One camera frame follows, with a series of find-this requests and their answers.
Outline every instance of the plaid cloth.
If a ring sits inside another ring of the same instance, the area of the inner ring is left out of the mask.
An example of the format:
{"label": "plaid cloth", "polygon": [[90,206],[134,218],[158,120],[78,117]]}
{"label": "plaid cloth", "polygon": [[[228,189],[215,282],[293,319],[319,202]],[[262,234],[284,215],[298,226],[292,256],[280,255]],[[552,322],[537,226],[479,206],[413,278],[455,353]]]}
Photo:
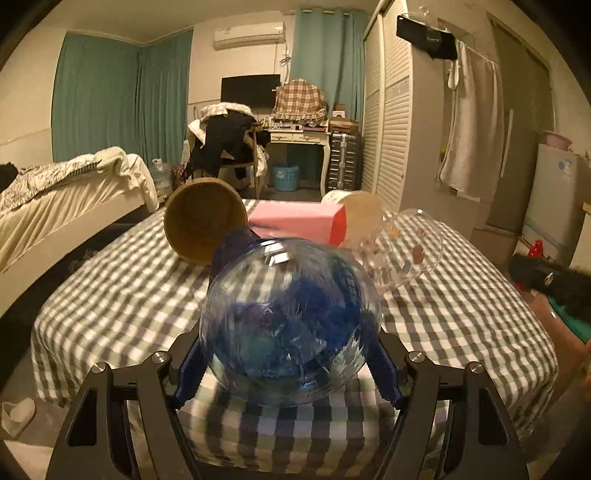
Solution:
{"label": "plaid cloth", "polygon": [[280,120],[324,120],[327,102],[324,92],[304,79],[277,88],[273,117]]}
{"label": "plaid cloth", "polygon": [[[245,201],[247,211],[256,205]],[[199,318],[207,269],[181,260],[157,212],[99,252],[47,300],[31,335],[37,392],[67,403],[90,367],[137,364],[166,350]],[[557,374],[552,343],[498,270],[461,235],[441,225],[439,265],[384,294],[384,328],[435,363],[486,366],[523,434],[547,407]],[[253,271],[239,296],[267,288]],[[447,405],[436,413],[430,452],[441,441]],[[367,367],[343,388],[308,405],[269,408],[233,398],[208,370],[178,412],[198,460],[260,471],[368,476],[397,412]],[[131,411],[132,422],[138,423]]]}

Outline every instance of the laundry basket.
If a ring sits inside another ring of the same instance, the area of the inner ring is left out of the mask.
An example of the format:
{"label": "laundry basket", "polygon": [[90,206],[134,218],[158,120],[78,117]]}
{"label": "laundry basket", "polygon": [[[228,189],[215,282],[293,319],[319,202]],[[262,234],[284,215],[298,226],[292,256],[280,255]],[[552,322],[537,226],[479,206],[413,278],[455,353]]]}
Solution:
{"label": "laundry basket", "polygon": [[273,181],[275,189],[280,192],[297,190],[300,169],[295,167],[273,167]]}

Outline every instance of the refrigerator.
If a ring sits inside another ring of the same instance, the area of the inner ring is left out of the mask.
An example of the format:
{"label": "refrigerator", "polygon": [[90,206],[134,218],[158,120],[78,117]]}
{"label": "refrigerator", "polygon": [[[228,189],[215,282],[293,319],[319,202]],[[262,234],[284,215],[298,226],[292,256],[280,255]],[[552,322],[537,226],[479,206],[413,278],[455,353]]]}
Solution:
{"label": "refrigerator", "polygon": [[591,175],[587,160],[577,154],[538,145],[534,184],[522,237],[531,245],[544,242],[544,256],[568,266],[589,202]]}

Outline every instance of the slipper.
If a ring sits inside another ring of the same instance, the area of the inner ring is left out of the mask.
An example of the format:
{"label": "slipper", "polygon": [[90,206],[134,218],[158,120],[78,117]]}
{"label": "slipper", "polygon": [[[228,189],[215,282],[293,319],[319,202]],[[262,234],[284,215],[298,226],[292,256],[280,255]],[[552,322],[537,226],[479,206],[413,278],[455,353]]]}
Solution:
{"label": "slipper", "polygon": [[13,438],[18,437],[35,414],[35,401],[25,398],[18,404],[2,402],[2,428]]}

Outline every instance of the drawer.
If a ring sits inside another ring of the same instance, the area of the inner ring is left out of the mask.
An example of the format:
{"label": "drawer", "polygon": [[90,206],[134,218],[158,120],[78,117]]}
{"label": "drawer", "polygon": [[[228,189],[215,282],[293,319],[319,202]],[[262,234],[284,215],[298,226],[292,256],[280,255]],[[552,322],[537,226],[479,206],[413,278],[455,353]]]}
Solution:
{"label": "drawer", "polygon": [[298,143],[327,143],[328,137],[324,132],[296,132],[293,134],[294,142]]}
{"label": "drawer", "polygon": [[293,132],[271,132],[272,142],[292,142]]}

